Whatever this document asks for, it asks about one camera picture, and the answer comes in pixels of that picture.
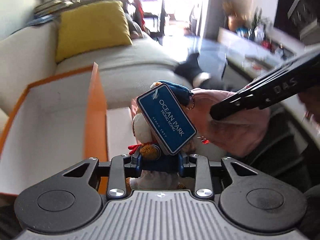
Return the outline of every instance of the television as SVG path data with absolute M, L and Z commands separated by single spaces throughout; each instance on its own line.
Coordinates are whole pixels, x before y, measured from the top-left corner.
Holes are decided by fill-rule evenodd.
M 276 18 L 273 27 L 300 40 L 299 30 L 293 22 L 288 19 L 288 11 L 290 10 L 293 2 L 294 0 L 278 0 Z

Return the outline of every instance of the white sofa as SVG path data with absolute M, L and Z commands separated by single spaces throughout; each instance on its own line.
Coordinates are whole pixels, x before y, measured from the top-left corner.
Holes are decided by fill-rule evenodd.
M 96 62 L 99 65 L 108 108 L 130 105 L 134 98 L 158 80 L 168 80 L 191 88 L 172 70 L 178 64 L 162 46 L 146 34 L 132 46 L 100 49 L 59 64 L 54 61 L 58 27 L 55 22 L 24 28 L 0 41 L 0 108 L 12 111 L 26 85 Z

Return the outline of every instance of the plush toy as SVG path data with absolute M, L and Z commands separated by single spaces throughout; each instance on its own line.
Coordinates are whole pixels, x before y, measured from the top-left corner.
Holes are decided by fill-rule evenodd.
M 189 103 L 188 97 L 191 96 L 192 93 L 185 87 L 170 82 L 165 83 L 171 84 L 171 87 L 174 86 L 172 92 L 178 99 L 181 108 L 185 110 Z M 160 84 L 162 83 L 153 83 L 151 89 Z M 178 155 L 165 155 L 162 152 L 160 145 L 152 134 L 151 127 L 142 115 L 139 108 L 137 109 L 136 115 L 132 121 L 132 131 L 137 141 L 139 141 L 141 144 L 129 146 L 128 149 L 131 150 L 129 154 L 132 155 L 139 150 L 142 156 L 142 162 L 148 162 L 148 170 L 143 170 L 139 178 L 126 179 L 128 192 L 130 192 L 132 189 L 184 189 L 185 187 L 178 181 Z M 187 154 L 194 153 L 194 138 L 191 138 L 183 146 L 182 151 Z

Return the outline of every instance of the metal screw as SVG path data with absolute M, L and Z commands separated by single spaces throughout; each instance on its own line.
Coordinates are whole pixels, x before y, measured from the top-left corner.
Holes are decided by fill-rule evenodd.
M 209 190 L 208 188 L 202 188 L 202 189 L 198 189 L 196 191 L 196 194 L 199 196 L 199 197 L 209 197 L 212 195 L 212 191 Z
M 113 188 L 109 190 L 109 195 L 113 197 L 121 197 L 124 194 L 124 190 L 120 188 Z

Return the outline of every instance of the blue tag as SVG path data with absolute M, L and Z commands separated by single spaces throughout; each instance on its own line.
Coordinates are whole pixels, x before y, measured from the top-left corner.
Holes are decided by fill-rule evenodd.
M 137 98 L 137 105 L 171 155 L 179 152 L 197 130 L 174 94 L 161 84 Z

